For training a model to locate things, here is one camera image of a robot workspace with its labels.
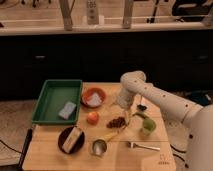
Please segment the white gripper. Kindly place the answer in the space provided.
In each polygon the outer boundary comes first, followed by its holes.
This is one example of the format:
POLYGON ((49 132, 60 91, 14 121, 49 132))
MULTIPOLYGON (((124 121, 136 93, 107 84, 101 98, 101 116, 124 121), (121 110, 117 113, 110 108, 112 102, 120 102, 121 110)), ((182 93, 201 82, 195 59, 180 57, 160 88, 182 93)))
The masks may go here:
MULTIPOLYGON (((117 96, 116 102, 123 109, 129 109, 134 101, 134 94, 125 88, 122 88, 117 96)), ((129 125, 131 120, 131 113, 129 110, 124 110, 125 123, 129 125)))

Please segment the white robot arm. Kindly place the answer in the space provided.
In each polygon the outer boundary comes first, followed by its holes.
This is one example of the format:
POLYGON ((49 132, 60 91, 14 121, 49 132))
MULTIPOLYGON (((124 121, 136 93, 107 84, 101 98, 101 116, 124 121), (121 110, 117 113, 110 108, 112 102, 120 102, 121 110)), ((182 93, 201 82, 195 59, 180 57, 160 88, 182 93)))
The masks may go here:
POLYGON ((146 82, 143 71, 124 73, 117 103, 129 109, 140 94, 189 129, 185 171, 213 171, 213 104, 202 106, 146 82))

